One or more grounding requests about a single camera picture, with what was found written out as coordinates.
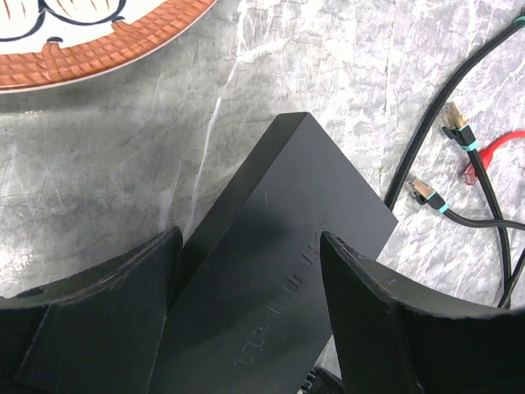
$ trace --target red ethernet cable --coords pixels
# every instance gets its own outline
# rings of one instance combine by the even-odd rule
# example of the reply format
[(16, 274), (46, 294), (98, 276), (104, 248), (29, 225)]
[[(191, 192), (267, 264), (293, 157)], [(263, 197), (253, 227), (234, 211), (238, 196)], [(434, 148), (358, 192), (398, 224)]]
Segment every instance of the red ethernet cable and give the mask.
[[(505, 134), (498, 138), (496, 141), (494, 141), (492, 144), (490, 144), (487, 148), (482, 149), (479, 152), (479, 155), (482, 158), (483, 161), (483, 167), (487, 169), (491, 165), (492, 158), (494, 156), (494, 152), (503, 144), (506, 142), (509, 142), (510, 140), (514, 140), (516, 138), (525, 138), (525, 130), (516, 130), (512, 131), (508, 134)], [(474, 170), (474, 166), (472, 163), (468, 164), (467, 169), (463, 173), (463, 176), (465, 177), (465, 183), (469, 186), (476, 185), (477, 182), (477, 174), (476, 170)]]

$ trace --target decorative plate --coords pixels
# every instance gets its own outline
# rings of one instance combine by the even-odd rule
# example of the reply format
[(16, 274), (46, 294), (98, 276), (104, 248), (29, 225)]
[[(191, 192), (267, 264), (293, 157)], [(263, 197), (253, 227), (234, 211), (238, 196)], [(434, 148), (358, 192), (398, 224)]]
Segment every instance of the decorative plate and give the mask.
[(64, 84), (133, 62), (216, 0), (0, 0), (0, 93)]

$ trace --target marble surface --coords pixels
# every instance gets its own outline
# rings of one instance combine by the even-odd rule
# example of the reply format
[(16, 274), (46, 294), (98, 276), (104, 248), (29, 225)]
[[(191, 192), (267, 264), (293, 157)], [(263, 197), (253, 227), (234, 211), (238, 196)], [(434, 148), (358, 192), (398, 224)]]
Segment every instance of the marble surface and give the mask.
[[(521, 0), (219, 0), (173, 43), (93, 80), (0, 96), (0, 295), (199, 224), (272, 119), (310, 111), (383, 197), (432, 96)], [(454, 92), (482, 146), (525, 126), (525, 30)], [(490, 169), (507, 218), (525, 221), (525, 141)], [(432, 129), (413, 173), (469, 217), (489, 215), (466, 155)], [(493, 305), (493, 230), (458, 227), (404, 192), (381, 262)], [(514, 260), (525, 236), (510, 232)], [(525, 304), (525, 278), (514, 307)], [(333, 351), (322, 358), (333, 361)]]

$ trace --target gold-plated connector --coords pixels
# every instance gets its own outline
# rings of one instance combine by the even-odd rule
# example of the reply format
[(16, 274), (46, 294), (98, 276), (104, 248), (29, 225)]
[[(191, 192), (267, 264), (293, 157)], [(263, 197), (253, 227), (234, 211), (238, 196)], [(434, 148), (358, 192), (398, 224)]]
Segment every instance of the gold-plated connector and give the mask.
[(445, 126), (451, 130), (461, 130), (468, 124), (467, 118), (459, 111), (455, 103), (450, 103), (443, 107), (441, 119)]
[(436, 193), (436, 191), (432, 189), (429, 185), (427, 185), (419, 178), (415, 177), (410, 181), (407, 181), (406, 186), (409, 188), (410, 194), (412, 194), (412, 196), (421, 196), (425, 200), (430, 199), (432, 195)]

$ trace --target black cable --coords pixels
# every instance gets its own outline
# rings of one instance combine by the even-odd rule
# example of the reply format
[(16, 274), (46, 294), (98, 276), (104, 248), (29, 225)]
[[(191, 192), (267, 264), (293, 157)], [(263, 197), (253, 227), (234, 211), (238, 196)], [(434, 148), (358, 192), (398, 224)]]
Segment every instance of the black cable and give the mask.
[(518, 279), (519, 279), (519, 276), (522, 274), (524, 266), (525, 266), (525, 249), (523, 250), (522, 255), (519, 256), (518, 264), (516, 264), (514, 273), (512, 274), (512, 277), (510, 278), (510, 281), (509, 281), (509, 288), (503, 292), (500, 303), (498, 304), (498, 308), (509, 308), (510, 307), (510, 296), (512, 295), (512, 292), (514, 291), (516, 284), (518, 284)]
[[(482, 158), (479, 155), (477, 150), (472, 150), (468, 152), (468, 158), (474, 166), (476, 171), (477, 178), (482, 186), (483, 193), (486, 196), (486, 200), (489, 203), (491, 208), (492, 216), (496, 220), (503, 219), (503, 213), (501, 212), (500, 205), (498, 204), (498, 199), (495, 196), (494, 189), (492, 188), (491, 180), (486, 174), (485, 167), (483, 166)], [(498, 235), (500, 236), (501, 243), (501, 267), (502, 267), (502, 277), (503, 277), (503, 292), (509, 289), (509, 280), (512, 272), (512, 261), (510, 256), (510, 243), (509, 243), (509, 233), (504, 227), (498, 227)], [(510, 299), (506, 303), (507, 308), (510, 308)]]
[[(525, 16), (525, 10), (518, 16), (521, 18)], [(458, 70), (449, 78), (445, 86), (441, 88), (438, 95), (432, 101), (430, 107), (425, 112), (421, 124), (418, 130), (413, 135), (410, 144), (404, 153), (401, 164), (395, 171), (394, 178), (390, 183), (390, 187), (386, 192), (385, 205), (393, 210), (395, 203), (399, 197), (399, 193), (403, 188), (404, 182), (407, 180), (410, 168), (413, 165), (416, 156), (421, 148), (421, 145), (427, 137), (428, 131), (430, 130), (432, 123), (434, 123), (440, 110), (446, 104), (449, 96), (452, 94), (454, 89), (458, 86), (459, 82), (481, 61), (483, 58), (500, 46), (510, 36), (516, 33), (518, 30), (525, 26), (525, 20), (514, 20), (513, 23), (491, 39), (488, 43), (479, 48), (472, 56), (470, 56)]]
[(525, 231), (525, 224), (520, 223), (520, 222), (514, 222), (512, 220), (468, 219), (468, 218), (464, 218), (463, 216), (458, 215), (456, 212), (454, 212), (450, 208), (447, 209), (443, 214), (451, 221), (456, 222), (465, 227), (471, 227), (471, 228), (507, 227), (507, 228), (515, 228), (516, 230)]

